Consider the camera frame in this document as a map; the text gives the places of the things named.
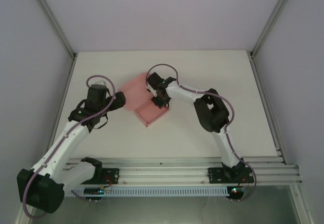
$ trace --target translucent pink block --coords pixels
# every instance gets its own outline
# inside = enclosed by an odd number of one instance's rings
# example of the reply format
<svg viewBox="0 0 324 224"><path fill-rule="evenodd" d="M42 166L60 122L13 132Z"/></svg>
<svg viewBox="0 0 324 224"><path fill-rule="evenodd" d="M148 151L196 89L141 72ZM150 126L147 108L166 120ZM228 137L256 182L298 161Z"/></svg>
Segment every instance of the translucent pink block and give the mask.
<svg viewBox="0 0 324 224"><path fill-rule="evenodd" d="M152 102L153 94L145 86L146 73L142 73L134 79L127 82L118 91L122 91L126 98L125 108L129 111L135 111L135 115L140 121L148 127L153 122L162 117L169 109L159 109Z"/></svg>

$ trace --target white table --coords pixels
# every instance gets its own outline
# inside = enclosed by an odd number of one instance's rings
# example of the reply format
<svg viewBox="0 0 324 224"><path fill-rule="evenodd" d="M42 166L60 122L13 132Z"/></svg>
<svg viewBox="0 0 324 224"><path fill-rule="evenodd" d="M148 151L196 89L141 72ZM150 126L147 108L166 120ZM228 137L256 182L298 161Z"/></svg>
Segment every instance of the white table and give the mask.
<svg viewBox="0 0 324 224"><path fill-rule="evenodd" d="M119 88L157 63L176 67L181 83L199 89L212 87L232 103L235 120L230 130L241 156L277 156L246 51L81 52L56 137L70 112L86 98L89 76L105 75ZM164 78L175 76L167 67L155 71ZM109 112L108 117L108 124L93 130L73 158L220 157L213 137L200 126L194 107L183 102L171 100L169 112L148 128L124 108Z"/></svg>

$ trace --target black bracket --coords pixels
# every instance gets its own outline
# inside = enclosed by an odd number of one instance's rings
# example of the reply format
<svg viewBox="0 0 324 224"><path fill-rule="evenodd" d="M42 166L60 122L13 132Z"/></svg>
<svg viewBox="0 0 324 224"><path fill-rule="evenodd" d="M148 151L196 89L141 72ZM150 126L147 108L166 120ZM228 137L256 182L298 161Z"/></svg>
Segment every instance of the black bracket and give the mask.
<svg viewBox="0 0 324 224"><path fill-rule="evenodd" d="M238 184L237 180L230 180L226 175L225 175L225 170L223 167L210 167L208 168L208 174L209 178L209 183L210 184ZM253 178L253 173L252 171L248 168L245 167L241 173L241 177L246 178L246 180L249 181L249 184L254 183L254 178Z"/></svg>
<svg viewBox="0 0 324 224"><path fill-rule="evenodd" d="M218 92L211 88L207 92L217 94ZM220 98L216 96L203 95L193 103L196 110L199 123L208 132L221 131L228 123L229 112Z"/></svg>
<svg viewBox="0 0 324 224"><path fill-rule="evenodd" d="M28 181L34 175L33 170L22 169L17 175L17 183L20 201L23 201L23 195ZM45 176L37 174L31 183L26 203L47 213L55 212L64 199L63 184L57 184L50 178L49 174Z"/></svg>
<svg viewBox="0 0 324 224"><path fill-rule="evenodd" d="M160 109L167 107L171 98L168 96L166 88L175 80L176 79L173 77L168 77L164 80L164 78L161 78L156 72L152 73L147 78L147 83L156 91L157 94L157 96L153 97L151 100Z"/></svg>
<svg viewBox="0 0 324 224"><path fill-rule="evenodd" d="M106 86L99 85L99 84L94 84L91 85L90 88L88 89L88 95L87 99L83 99L74 109L70 116L68 117L69 121L82 121L91 115L94 115L101 110L103 110L111 101L112 96L110 95L109 89L106 88ZM126 103L126 98L123 92L117 92L115 94L115 99L113 99L112 104L110 107L107 109L107 111L103 112L100 115L97 115L96 117L87 120L82 123L83 126L87 126L89 132L91 132L94 128L95 125L100 122L101 117L107 117L107 112L108 111L113 111L116 109L119 109L123 107Z"/></svg>
<svg viewBox="0 0 324 224"><path fill-rule="evenodd" d="M116 185L119 180L119 168L103 168L96 179L83 182L83 185Z"/></svg>

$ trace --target metal frame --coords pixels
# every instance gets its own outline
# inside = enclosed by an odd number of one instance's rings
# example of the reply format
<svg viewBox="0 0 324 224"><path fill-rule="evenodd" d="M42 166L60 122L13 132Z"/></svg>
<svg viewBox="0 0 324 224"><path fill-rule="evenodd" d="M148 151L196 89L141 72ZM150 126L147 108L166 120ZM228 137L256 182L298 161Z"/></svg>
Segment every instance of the metal frame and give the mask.
<svg viewBox="0 0 324 224"><path fill-rule="evenodd" d="M284 146L282 144L282 138L281 138L281 135L279 133L280 131L279 131L279 128L278 128L278 126L277 126L277 124L275 122L274 114L273 114L273 111L272 111L272 108L271 108L271 104L270 104L269 98L268 98L267 93L266 93L266 89L265 89L265 86L264 86L262 76L260 74L259 66L256 63L255 59L252 59L252 55L249 52L248 52L248 58L249 58L251 68L252 68L252 72L253 72L253 75L254 75L254 78L255 78L255 81L256 81L256 85L257 85L260 97L261 97L261 101L262 101L262 104L263 104L263 109L264 109L265 115L266 115L267 120L268 120L268 124L269 124L269 127L270 127L270 132L271 132L271 135L272 135L272 138L273 138L273 142L274 142L275 146L278 147L281 150L282 155L283 155L283 161L285 163L289 163L289 161L287 159L287 154L286 154L285 148L284 148Z"/></svg>
<svg viewBox="0 0 324 224"><path fill-rule="evenodd" d="M32 213L34 208L31 206L27 206L27 209L29 213ZM23 208L22 208L22 203L19 204L18 211L15 217L15 220L13 224L28 224L30 221L29 217L25 214Z"/></svg>
<svg viewBox="0 0 324 224"><path fill-rule="evenodd" d="M255 58L257 54L259 53L260 49L262 48L262 45L266 41L269 33L271 32L273 26L275 25L276 21L278 20L278 17L280 16L282 10L284 9L286 3L288 0L278 0L276 5L274 6L274 9L272 10L270 17L265 24L256 44L254 45L252 49L252 58Z"/></svg>
<svg viewBox="0 0 324 224"><path fill-rule="evenodd" d="M221 167L221 158L187 159L98 159L104 168L119 168L118 187L206 187L236 186L210 184L209 167ZM299 185L301 178L295 165L285 165L282 157L246 158L254 168L260 186ZM76 166L80 159L70 159L64 170Z"/></svg>
<svg viewBox="0 0 324 224"><path fill-rule="evenodd" d="M56 21L53 13L51 12L50 7L47 5L45 0L36 0L36 2L38 3L40 9L43 11L45 17L48 19L51 27L53 28L54 32L56 33L56 35L58 36L58 38L62 42L64 48L66 49L68 54L71 56L71 58L74 59L74 54L75 53L74 53L72 47L70 46L70 43L66 39L60 25Z"/></svg>
<svg viewBox="0 0 324 224"><path fill-rule="evenodd" d="M301 224L315 224L305 187L303 185L290 185L290 190Z"/></svg>
<svg viewBox="0 0 324 224"><path fill-rule="evenodd" d="M53 123L51 125L52 130L51 130L49 138L47 140L47 148L46 148L46 150L48 150L52 146L52 144L54 142L55 135L56 135L56 130L57 130L57 127L58 127L59 122L60 122L60 118L61 118L65 98L66 98L67 91L68 91L69 86L70 86L70 82L71 82L71 79L72 79L72 74L73 74L73 71L74 71L76 60L77 60L77 54L74 54L73 60L71 61L71 65L70 65L70 68L69 68L69 72L67 74L67 78L65 80L65 83L64 83L64 86L63 86L63 89L62 89L62 93L61 93L60 98L59 98L59 102L58 102L57 107L55 109L55 116L54 116L54 119L53 119Z"/></svg>

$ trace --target glass panel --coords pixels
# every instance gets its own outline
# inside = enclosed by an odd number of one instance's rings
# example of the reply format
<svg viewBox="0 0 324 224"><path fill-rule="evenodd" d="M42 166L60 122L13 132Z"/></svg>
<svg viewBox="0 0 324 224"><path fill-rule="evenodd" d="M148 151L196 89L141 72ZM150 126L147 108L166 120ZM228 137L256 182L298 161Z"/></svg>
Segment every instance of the glass panel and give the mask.
<svg viewBox="0 0 324 224"><path fill-rule="evenodd" d="M299 221L287 186L258 187L250 199L240 203L231 203L225 197L118 197L98 203L65 198L58 211L32 223L295 224Z"/></svg>

